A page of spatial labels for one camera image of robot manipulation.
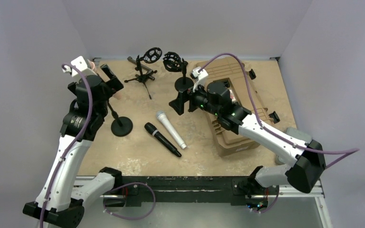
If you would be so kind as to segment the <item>tan hard plastic case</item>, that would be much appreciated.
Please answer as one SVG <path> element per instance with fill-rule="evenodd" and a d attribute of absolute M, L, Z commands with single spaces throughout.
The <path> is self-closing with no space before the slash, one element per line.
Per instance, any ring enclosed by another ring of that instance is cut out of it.
<path fill-rule="evenodd" d="M 207 65 L 205 70 L 209 74 L 205 82 L 205 88 L 207 88 L 208 84 L 214 82 L 224 83 L 225 87 L 227 87 L 231 93 L 233 102 L 237 102 L 252 112 L 254 111 L 248 95 L 242 69 L 235 58 L 227 56 L 225 58 L 216 59 Z M 274 126 L 280 121 L 278 114 L 275 111 L 269 113 L 268 108 L 264 105 L 254 83 L 252 82 L 252 79 L 255 78 L 254 71 L 251 70 L 246 74 L 249 80 L 250 92 L 260 119 L 269 125 Z M 206 114 L 206 118 L 210 129 L 212 130 L 212 136 L 217 145 L 218 154 L 220 156 L 227 156 L 243 150 L 250 150 L 259 147 L 259 143 L 254 140 L 237 135 L 222 128 L 217 122 L 216 116 Z"/>

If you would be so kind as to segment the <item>beige microphone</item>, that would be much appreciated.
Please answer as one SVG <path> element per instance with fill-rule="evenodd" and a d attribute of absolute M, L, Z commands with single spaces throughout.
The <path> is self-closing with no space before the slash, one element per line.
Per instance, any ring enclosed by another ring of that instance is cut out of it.
<path fill-rule="evenodd" d="M 98 74 L 98 68 L 96 67 L 96 65 L 95 65 L 95 63 L 94 62 L 92 62 L 92 61 L 90 61 L 90 60 L 88 60 L 88 63 L 89 63 L 89 65 L 90 65 L 90 68 L 96 73 L 96 74 Z M 121 99 L 121 97 L 122 97 L 122 95 L 121 95 L 121 93 L 120 92 L 117 92 L 117 93 L 115 93 L 114 95 L 112 95 L 112 97 L 113 98 L 115 98 L 115 99 L 117 99 L 117 100 L 120 100 Z"/>

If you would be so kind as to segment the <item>black clip microphone stand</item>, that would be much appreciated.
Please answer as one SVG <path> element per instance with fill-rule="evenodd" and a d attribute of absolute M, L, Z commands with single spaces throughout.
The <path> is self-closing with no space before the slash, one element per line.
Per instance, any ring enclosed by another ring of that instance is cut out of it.
<path fill-rule="evenodd" d="M 108 108 L 110 109 L 111 115 L 114 118 L 111 124 L 111 132 L 113 135 L 117 137 L 124 137 L 128 135 L 133 129 L 133 122 L 130 118 L 125 116 L 119 116 L 118 113 L 113 109 L 110 105 L 110 102 L 107 102 Z"/>

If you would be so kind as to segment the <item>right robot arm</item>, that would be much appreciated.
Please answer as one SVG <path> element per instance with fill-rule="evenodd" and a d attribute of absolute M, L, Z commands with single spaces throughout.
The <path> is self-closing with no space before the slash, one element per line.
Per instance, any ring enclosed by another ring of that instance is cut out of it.
<path fill-rule="evenodd" d="M 310 193 L 326 169 L 320 143 L 307 143 L 258 119 L 252 111 L 232 101 L 229 89 L 222 82 L 179 91 L 169 106 L 182 115 L 186 102 L 189 112 L 206 111 L 225 130 L 254 140 L 283 159 L 280 166 L 259 166 L 251 173 L 248 188 L 253 193 L 273 185 L 291 185 L 300 192 Z"/>

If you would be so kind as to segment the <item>black tripod microphone stand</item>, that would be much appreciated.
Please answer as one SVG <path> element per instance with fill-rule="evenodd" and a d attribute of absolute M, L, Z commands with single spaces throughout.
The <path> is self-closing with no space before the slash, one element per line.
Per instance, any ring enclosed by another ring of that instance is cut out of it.
<path fill-rule="evenodd" d="M 146 70 L 142 70 L 140 65 L 142 64 L 141 63 L 142 61 L 144 61 L 147 64 L 155 63 L 156 61 L 158 61 L 160 59 L 162 54 L 163 54 L 163 52 L 159 47 L 153 47 L 153 48 L 147 50 L 142 57 L 138 55 L 136 57 L 135 61 L 137 62 L 137 65 L 138 65 L 138 68 L 139 68 L 139 71 L 138 71 L 139 74 L 136 74 L 135 78 L 124 80 L 124 82 L 128 83 L 130 81 L 137 81 L 139 83 L 142 83 L 145 86 L 145 88 L 148 92 L 149 99 L 152 99 L 152 97 L 149 93 L 149 90 L 147 88 L 146 82 L 149 79 L 154 81 L 155 77 L 153 76 L 153 78 L 150 78 L 149 75 L 146 73 Z"/>

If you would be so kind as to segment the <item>grey metal tube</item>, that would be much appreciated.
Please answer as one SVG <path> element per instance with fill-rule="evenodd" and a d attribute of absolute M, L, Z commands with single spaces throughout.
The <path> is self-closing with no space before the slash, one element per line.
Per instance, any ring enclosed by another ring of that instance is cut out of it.
<path fill-rule="evenodd" d="M 127 60 L 128 60 L 130 63 L 132 63 L 132 64 L 135 64 L 135 65 L 136 65 L 136 67 L 134 68 L 134 69 L 135 69 L 135 71 L 139 71 L 139 68 L 138 68 L 137 62 L 136 62 L 136 61 L 135 61 L 132 57 L 128 57 L 128 58 L 127 58 Z M 148 66 L 145 66 L 145 65 L 143 65 L 143 64 L 141 64 L 140 66 L 141 66 L 141 69 L 142 69 L 142 70 L 146 70 L 146 73 L 149 75 L 149 77 L 150 77 L 150 78 L 153 78 L 153 73 L 154 73 L 154 71 L 153 71 L 151 68 L 149 68 Z"/>

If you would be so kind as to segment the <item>black microphone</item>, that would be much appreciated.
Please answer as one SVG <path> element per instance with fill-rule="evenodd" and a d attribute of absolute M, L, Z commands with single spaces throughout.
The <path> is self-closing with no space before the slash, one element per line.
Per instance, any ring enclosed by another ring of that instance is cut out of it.
<path fill-rule="evenodd" d="M 182 155 L 178 151 L 178 149 L 168 140 L 164 135 L 162 135 L 159 130 L 150 122 L 147 122 L 144 125 L 145 130 L 152 135 L 155 139 L 157 139 L 165 148 L 167 148 L 172 154 L 181 158 Z"/>

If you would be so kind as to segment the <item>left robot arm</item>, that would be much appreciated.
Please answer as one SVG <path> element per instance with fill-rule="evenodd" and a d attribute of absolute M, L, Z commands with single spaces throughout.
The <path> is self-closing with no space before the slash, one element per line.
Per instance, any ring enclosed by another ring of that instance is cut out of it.
<path fill-rule="evenodd" d="M 118 194 L 123 187 L 120 171 L 108 167 L 82 187 L 74 187 L 81 163 L 110 112 L 109 99 L 123 84 L 107 65 L 101 70 L 108 81 L 83 61 L 62 68 L 74 79 L 68 89 L 76 98 L 63 118 L 57 154 L 43 189 L 23 208 L 25 215 L 38 221 L 39 228 L 75 228 L 86 208 L 102 194 Z"/>

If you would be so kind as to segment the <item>black round base shock-mount stand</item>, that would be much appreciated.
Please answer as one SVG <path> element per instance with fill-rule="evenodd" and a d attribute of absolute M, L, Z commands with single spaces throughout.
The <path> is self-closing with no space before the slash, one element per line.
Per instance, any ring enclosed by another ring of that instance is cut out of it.
<path fill-rule="evenodd" d="M 186 90 L 194 85 L 192 79 L 187 77 L 188 62 L 181 58 L 175 52 L 167 52 L 163 57 L 163 65 L 168 72 L 180 72 L 182 77 L 178 78 L 174 83 L 176 91 Z"/>

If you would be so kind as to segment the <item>white microphone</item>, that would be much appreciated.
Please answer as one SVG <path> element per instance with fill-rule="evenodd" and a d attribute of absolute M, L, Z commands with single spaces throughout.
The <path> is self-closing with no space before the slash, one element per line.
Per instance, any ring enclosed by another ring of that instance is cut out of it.
<path fill-rule="evenodd" d="M 169 134 L 173 137 L 176 143 L 184 150 L 187 148 L 185 141 L 182 139 L 180 134 L 173 127 L 164 111 L 156 112 L 157 120 L 165 127 Z"/>

